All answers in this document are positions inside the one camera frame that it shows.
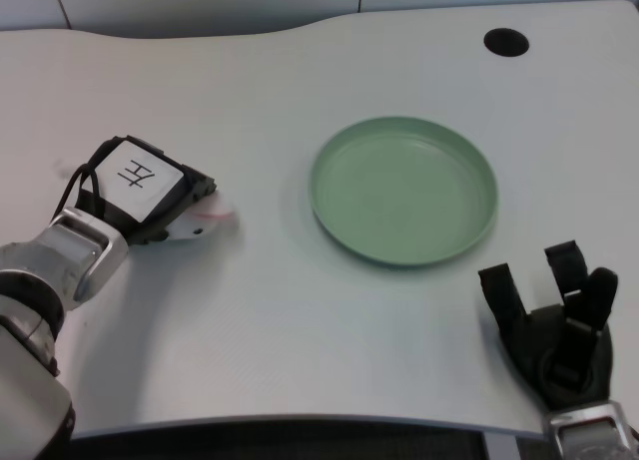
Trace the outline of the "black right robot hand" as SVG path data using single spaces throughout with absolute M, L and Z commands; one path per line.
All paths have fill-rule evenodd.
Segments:
M 527 311 L 506 263 L 478 273 L 512 364 L 550 410 L 610 398 L 613 345 L 608 318 L 618 275 L 590 271 L 576 241 L 545 250 L 562 302 Z

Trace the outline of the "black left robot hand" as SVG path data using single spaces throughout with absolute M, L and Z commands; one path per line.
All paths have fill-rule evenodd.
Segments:
M 213 178 L 131 136 L 104 142 L 72 181 L 75 207 L 129 245 L 198 238 L 230 214 Z

